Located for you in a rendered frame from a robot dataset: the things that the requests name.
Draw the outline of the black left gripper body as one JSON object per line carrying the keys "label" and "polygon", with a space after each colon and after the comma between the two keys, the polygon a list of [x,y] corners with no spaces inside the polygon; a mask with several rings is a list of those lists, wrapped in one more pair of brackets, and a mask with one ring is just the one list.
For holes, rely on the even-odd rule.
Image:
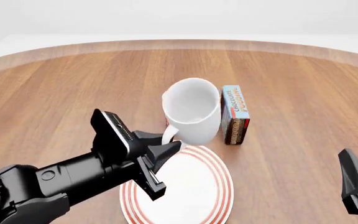
{"label": "black left gripper body", "polygon": [[136,158],[136,184],[150,197],[152,201],[156,201],[165,195],[166,185],[159,181],[154,172],[147,167],[143,157]]}

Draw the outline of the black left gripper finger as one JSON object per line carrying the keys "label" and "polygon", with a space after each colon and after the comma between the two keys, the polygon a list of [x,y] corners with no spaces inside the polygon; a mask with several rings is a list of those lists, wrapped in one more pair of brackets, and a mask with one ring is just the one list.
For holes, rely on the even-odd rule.
{"label": "black left gripper finger", "polygon": [[134,131],[135,148],[143,149],[148,146],[161,146],[163,134],[148,133],[143,131]]}
{"label": "black left gripper finger", "polygon": [[181,141],[172,141],[165,145],[149,146],[147,148],[147,158],[151,162],[151,171],[157,173],[160,168],[172,156],[181,149]]}

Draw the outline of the white plate with red rings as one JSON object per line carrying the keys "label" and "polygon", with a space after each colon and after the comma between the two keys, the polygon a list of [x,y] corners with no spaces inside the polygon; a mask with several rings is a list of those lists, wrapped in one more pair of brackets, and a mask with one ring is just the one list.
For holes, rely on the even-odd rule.
{"label": "white plate with red rings", "polygon": [[128,224],[226,224],[234,202],[225,163],[204,146],[187,146],[157,173],[167,186],[156,200],[133,180],[120,186],[121,210]]}

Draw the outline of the chocolate pudding box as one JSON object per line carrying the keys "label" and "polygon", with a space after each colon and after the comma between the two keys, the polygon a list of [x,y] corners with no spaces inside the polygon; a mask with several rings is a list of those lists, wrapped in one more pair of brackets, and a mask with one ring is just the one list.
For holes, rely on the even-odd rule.
{"label": "chocolate pudding box", "polygon": [[239,85],[224,85],[221,89],[221,130],[226,145],[241,145],[250,123]]}

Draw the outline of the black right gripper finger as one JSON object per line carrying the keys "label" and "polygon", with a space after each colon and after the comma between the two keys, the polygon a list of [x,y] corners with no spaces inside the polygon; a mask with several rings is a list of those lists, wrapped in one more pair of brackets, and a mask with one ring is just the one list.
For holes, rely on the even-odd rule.
{"label": "black right gripper finger", "polygon": [[342,174],[342,197],[358,195],[358,158],[351,149],[343,149],[339,154]]}

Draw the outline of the white mug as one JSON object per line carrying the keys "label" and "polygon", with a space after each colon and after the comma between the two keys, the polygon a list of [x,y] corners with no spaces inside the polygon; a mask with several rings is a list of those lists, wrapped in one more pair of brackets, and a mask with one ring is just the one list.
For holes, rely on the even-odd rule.
{"label": "white mug", "polygon": [[220,94],[211,82],[186,78],[174,83],[162,95],[162,109],[168,126],[165,145],[178,138],[188,145],[205,145],[218,133],[221,122]]}

